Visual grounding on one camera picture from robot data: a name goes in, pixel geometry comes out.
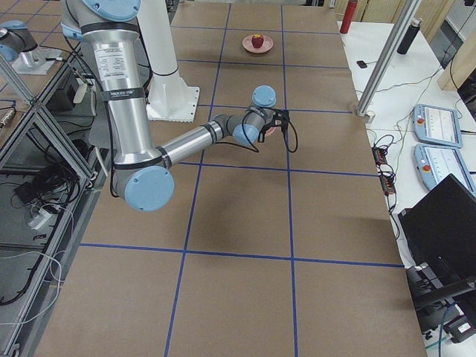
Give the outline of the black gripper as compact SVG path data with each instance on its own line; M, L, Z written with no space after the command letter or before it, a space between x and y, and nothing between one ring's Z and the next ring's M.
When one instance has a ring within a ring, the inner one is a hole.
M258 142L264 143L266 136L264 135L266 130L272 127L276 127L276 130L280 130L283 136L286 135L289 128L289 111L285 109L273 109L273 114L270 119L266 119L263 128L260 130L258 136Z

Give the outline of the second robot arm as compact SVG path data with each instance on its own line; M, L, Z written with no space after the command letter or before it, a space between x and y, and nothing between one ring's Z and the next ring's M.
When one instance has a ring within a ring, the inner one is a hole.
M1 55L17 74L46 75L53 65L47 61L48 52L38 44L24 22L1 23Z

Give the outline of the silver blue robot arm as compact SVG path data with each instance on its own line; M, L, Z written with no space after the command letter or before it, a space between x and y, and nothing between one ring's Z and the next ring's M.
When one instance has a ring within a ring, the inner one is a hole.
M277 109L270 86L258 86L242 115L212 121L156 146L151 120L192 121L199 89L181 78L163 1L63 1L62 31L92 46L101 97L109 117L113 193L136 210L155 211L169 202L175 183L170 168L232 137L253 147L271 128L286 131L289 113Z

